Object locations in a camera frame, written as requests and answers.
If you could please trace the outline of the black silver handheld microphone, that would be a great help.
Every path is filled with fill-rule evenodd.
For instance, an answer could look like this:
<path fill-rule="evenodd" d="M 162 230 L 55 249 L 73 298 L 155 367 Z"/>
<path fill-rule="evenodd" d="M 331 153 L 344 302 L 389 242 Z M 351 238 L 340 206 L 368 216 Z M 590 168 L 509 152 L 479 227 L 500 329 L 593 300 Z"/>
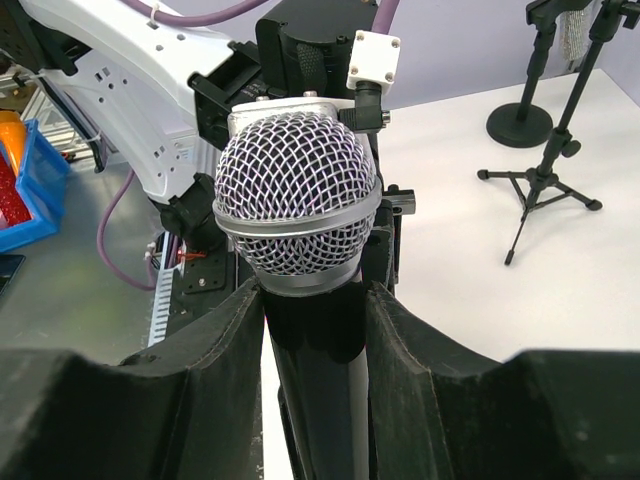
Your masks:
<path fill-rule="evenodd" d="M 370 475 L 361 256 L 381 193 L 363 144 L 321 113 L 254 121 L 217 165 L 213 211 L 260 284 L 305 479 Z"/>

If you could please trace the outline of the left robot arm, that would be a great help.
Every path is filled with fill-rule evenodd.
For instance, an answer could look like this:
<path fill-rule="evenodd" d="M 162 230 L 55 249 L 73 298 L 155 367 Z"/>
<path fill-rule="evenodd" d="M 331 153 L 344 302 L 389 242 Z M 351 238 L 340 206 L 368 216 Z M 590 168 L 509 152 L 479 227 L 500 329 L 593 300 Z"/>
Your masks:
<path fill-rule="evenodd" d="M 163 227 L 270 292 L 359 279 L 383 195 L 394 1 L 282 1 L 238 42 L 134 1 L 7 1 L 24 64 L 138 176 Z"/>

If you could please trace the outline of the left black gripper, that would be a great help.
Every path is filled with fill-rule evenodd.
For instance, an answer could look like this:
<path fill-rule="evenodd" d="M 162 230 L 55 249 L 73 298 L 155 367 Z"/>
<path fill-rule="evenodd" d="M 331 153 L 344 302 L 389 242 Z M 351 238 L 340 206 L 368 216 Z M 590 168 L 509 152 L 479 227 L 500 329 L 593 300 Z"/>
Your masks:
<path fill-rule="evenodd" d="M 361 266 L 364 284 L 379 282 L 391 294 L 399 282 L 402 219 L 416 212 L 413 189 L 392 184 L 383 192 L 375 215 L 373 230 L 365 244 Z"/>

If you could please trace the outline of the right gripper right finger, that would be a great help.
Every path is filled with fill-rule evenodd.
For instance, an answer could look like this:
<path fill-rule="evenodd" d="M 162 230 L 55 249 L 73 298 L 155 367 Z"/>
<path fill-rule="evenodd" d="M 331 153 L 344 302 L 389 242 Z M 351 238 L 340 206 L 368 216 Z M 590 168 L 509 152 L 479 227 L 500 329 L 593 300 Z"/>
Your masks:
<path fill-rule="evenodd" d="M 499 363 L 366 297 L 382 479 L 635 479 L 639 356 L 527 350 Z"/>

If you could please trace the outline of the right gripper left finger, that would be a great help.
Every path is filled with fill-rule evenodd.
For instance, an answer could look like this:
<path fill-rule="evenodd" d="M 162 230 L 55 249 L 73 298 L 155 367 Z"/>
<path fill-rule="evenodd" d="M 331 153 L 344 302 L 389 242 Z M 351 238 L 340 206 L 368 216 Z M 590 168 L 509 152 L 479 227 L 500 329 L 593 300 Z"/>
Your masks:
<path fill-rule="evenodd" d="M 244 282 L 116 366 L 69 350 L 1 354 L 5 479 L 244 479 L 263 309 Z"/>

